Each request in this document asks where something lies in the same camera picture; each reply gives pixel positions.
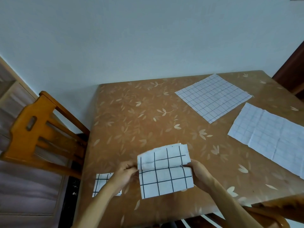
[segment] wooden door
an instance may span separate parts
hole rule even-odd
[[[272,78],[304,101],[304,41]]]

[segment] brown table surface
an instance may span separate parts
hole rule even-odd
[[[208,76],[99,86],[78,216],[92,201],[97,173],[114,172],[121,161],[179,142],[188,144],[190,157],[202,162],[224,188],[235,187],[238,194],[235,199],[242,203],[259,203],[304,192],[304,180],[227,135],[245,103],[209,124],[174,93]],[[253,95],[248,103],[304,126],[303,103],[263,71],[219,76]],[[240,165],[248,172],[241,172]],[[110,201],[100,227],[146,226],[214,211],[217,207],[211,197],[197,187],[142,200],[139,179],[135,177],[121,196]]]

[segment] chair handle hole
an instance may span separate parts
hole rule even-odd
[[[36,121],[37,121],[37,117],[36,116],[32,116],[31,119],[29,120],[27,126],[26,126],[26,130],[27,131],[31,131],[32,128],[34,127]]]

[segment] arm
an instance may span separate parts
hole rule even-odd
[[[96,228],[110,200],[129,182],[135,172],[137,172],[136,162],[120,163],[116,172],[93,198],[82,217],[72,228]]]
[[[194,184],[210,194],[230,227],[262,228],[262,226],[227,193],[203,164],[192,159],[188,166],[191,167],[195,173],[193,176]]]

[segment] grid paper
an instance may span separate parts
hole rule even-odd
[[[113,173],[106,173],[106,174],[96,174],[95,185],[93,189],[92,197],[95,197],[100,189],[107,183],[107,181],[112,177]]]
[[[216,74],[175,93],[209,123],[252,97]]]
[[[304,179],[304,127],[246,103],[228,135]]]
[[[137,157],[142,199],[194,187],[187,145],[159,147]]]

